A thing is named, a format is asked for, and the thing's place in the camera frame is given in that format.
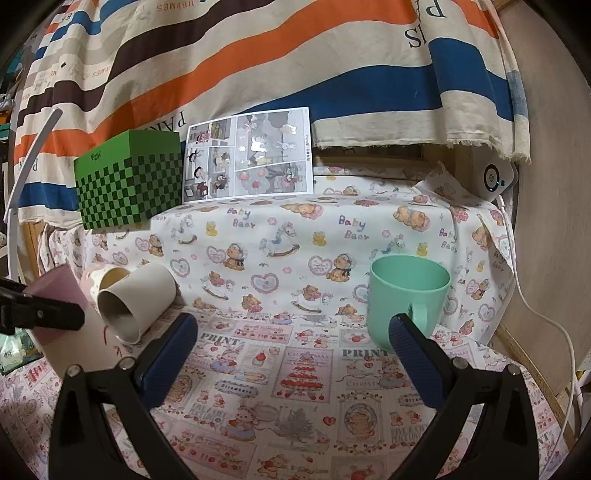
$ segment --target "green box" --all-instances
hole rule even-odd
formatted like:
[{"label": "green box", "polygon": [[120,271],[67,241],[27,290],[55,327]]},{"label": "green box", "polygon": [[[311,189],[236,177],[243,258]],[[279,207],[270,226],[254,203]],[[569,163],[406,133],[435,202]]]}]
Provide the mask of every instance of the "green box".
[{"label": "green box", "polygon": [[85,228],[139,223],[182,203],[176,132],[127,130],[74,161]]}]

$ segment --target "white patterned tablecloth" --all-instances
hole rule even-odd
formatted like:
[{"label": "white patterned tablecloth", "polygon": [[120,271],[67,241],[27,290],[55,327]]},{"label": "white patterned tablecloth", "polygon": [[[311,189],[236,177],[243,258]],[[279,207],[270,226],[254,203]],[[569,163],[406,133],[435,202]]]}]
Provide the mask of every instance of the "white patterned tablecloth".
[{"label": "white patterned tablecloth", "polygon": [[[434,416],[393,354],[377,350],[347,316],[222,313],[173,306],[136,355],[182,311],[199,322],[195,348],[164,404],[152,416],[201,480],[387,479]],[[509,360],[439,326],[448,356],[500,371]],[[559,425],[530,374],[540,468]],[[40,479],[47,478],[49,435],[60,380],[45,359],[0,378],[0,423]],[[441,473],[458,466],[476,427],[468,418]],[[128,465],[146,475],[114,409],[108,411]],[[562,440],[548,473],[567,453]]]},{"label": "white patterned tablecloth", "polygon": [[48,227],[40,268],[68,263],[81,278],[105,263],[157,262],[184,304],[335,315],[362,327],[372,261],[419,255],[452,276],[440,323],[488,343],[513,286],[503,218],[443,165],[407,164],[315,167],[312,195],[194,203],[105,230]]}]

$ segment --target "striped fabric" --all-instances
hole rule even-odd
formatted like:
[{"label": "striped fabric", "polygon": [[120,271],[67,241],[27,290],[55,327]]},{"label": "striped fabric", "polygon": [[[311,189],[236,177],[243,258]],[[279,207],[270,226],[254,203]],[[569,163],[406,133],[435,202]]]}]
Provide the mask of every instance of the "striped fabric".
[{"label": "striped fabric", "polygon": [[64,110],[22,221],[80,223],[73,160],[130,128],[309,106],[317,147],[488,144],[528,160],[527,107],[489,0],[67,0],[35,54],[15,172]]}]

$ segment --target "mint green mug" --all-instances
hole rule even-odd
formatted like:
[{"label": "mint green mug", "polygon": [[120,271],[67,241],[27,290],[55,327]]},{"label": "mint green mug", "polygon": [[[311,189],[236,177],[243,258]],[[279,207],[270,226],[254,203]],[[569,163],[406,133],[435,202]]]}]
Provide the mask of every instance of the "mint green mug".
[{"label": "mint green mug", "polygon": [[369,270],[367,325],[372,341],[393,352],[388,334],[390,319],[406,313],[429,337],[441,315],[449,272],[441,265],[413,255],[378,258]]}]

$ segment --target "mug handle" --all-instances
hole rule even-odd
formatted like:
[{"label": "mug handle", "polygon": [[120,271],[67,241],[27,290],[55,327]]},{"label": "mug handle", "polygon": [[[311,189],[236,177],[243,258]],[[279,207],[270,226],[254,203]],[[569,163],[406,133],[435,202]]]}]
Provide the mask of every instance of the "mug handle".
[{"label": "mug handle", "polygon": [[427,331],[427,306],[424,303],[411,303],[409,317],[417,326],[421,333],[425,335]]}]

